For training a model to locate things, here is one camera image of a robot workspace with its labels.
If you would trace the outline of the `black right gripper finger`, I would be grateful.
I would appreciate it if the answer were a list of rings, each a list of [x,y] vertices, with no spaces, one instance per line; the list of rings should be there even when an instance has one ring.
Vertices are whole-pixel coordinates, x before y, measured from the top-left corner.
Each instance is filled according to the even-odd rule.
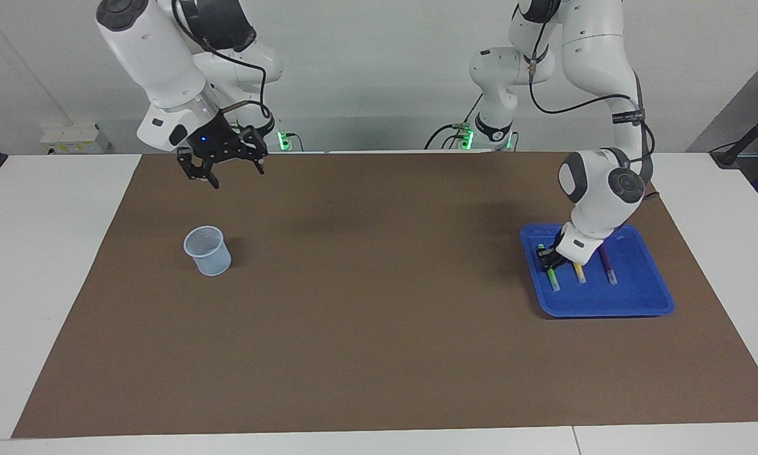
[[[264,159],[268,156],[267,145],[263,136],[254,126],[245,126],[238,133],[237,158],[254,164],[260,174],[265,174]]]
[[[196,155],[191,148],[177,148],[177,163],[189,179],[202,179],[208,182],[215,190],[220,189],[220,183],[212,172],[214,162],[211,159],[200,157],[200,164],[194,163]]]

